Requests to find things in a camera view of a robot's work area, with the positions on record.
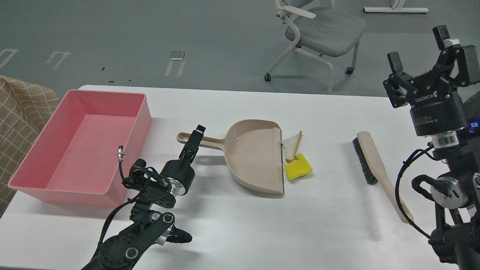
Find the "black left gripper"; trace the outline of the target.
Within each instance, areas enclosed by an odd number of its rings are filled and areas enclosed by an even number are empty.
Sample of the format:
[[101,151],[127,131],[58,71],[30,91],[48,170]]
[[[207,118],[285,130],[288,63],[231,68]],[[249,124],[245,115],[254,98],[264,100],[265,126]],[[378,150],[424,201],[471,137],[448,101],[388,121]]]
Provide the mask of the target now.
[[193,161],[197,155],[205,130],[204,126],[197,125],[185,143],[179,155],[180,159],[168,161],[161,170],[161,176],[172,183],[170,193],[174,196],[185,195],[191,187],[195,173],[188,161]]

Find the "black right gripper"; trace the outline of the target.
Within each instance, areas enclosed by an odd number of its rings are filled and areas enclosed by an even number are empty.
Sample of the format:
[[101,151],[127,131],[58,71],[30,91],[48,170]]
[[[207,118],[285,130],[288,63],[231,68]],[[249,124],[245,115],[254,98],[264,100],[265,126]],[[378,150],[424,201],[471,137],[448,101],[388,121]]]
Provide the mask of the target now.
[[456,131],[468,124],[458,87],[478,84],[479,60],[474,45],[463,46],[451,38],[445,25],[432,29],[440,51],[437,62],[428,73],[413,78],[404,72],[398,52],[387,54],[391,74],[383,82],[391,106],[410,105],[415,133],[425,137]]

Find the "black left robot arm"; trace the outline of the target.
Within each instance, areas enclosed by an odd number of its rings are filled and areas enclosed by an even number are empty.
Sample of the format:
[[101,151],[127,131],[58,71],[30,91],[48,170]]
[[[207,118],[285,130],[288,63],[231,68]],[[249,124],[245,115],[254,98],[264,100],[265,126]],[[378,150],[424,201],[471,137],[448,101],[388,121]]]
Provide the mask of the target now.
[[[153,210],[152,206],[171,209],[175,206],[176,197],[189,191],[195,176],[191,164],[197,155],[204,132],[205,128],[198,125],[187,139],[179,158],[168,161],[161,172],[147,166],[145,160],[137,159],[125,177],[122,170],[125,152],[123,146],[118,147],[118,169],[122,184],[138,193],[108,215],[96,251],[84,266],[85,270],[131,270],[152,245],[192,241],[188,232],[175,226],[176,219],[172,213]],[[129,204],[132,204],[132,224],[117,235],[105,239],[115,215]]]

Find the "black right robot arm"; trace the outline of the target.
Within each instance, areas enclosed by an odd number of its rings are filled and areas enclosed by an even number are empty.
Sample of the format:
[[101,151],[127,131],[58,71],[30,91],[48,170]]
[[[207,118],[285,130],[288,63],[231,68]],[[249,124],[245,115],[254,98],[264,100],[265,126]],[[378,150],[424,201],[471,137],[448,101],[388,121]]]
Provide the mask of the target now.
[[410,106],[419,137],[430,137],[427,149],[417,149],[403,163],[395,186],[406,169],[420,156],[443,161],[449,171],[437,178],[419,175],[412,188],[434,203],[436,227],[426,234],[441,263],[460,270],[479,269],[479,101],[463,102],[459,87],[479,83],[475,46],[463,46],[449,35],[445,25],[433,28],[439,57],[431,70],[412,77],[402,66],[398,52],[387,55],[391,74],[384,80],[392,107]]

